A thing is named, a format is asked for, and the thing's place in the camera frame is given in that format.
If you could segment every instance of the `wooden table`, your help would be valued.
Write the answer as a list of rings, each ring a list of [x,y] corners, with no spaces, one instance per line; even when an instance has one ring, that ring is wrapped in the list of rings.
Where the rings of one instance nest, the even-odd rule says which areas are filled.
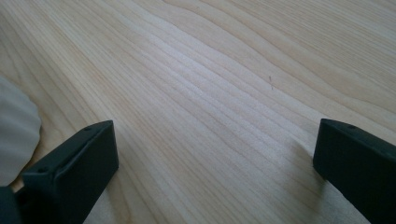
[[[2,0],[0,59],[39,107],[30,164],[114,120],[86,223],[366,223],[312,168],[319,121],[396,144],[391,0]]]

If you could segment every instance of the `light wooden surface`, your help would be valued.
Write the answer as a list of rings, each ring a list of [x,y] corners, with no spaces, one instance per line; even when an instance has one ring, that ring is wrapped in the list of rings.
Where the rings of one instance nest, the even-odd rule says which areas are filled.
[[[33,161],[114,120],[86,223],[366,223],[312,156],[321,118],[396,144],[396,5],[2,0],[0,76],[39,107]]]

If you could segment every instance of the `white object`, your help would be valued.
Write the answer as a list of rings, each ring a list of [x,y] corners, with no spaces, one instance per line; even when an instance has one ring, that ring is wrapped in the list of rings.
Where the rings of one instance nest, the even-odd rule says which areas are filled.
[[[0,186],[10,184],[32,158],[40,126],[35,104],[0,77]]]

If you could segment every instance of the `wood grain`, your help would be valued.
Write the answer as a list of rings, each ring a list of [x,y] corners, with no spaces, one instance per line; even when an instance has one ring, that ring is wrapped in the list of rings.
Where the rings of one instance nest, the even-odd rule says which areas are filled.
[[[2,0],[0,76],[39,107],[31,164],[114,120],[86,223],[367,223],[312,156],[321,118],[396,144],[396,5]]]

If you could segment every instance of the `black plastic piece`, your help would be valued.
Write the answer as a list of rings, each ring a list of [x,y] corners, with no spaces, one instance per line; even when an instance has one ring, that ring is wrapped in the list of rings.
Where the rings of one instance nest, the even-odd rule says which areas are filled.
[[[0,188],[0,223],[82,223],[118,168],[113,121],[88,126],[25,171],[15,195]]]
[[[314,168],[372,223],[396,223],[396,146],[322,119]]]

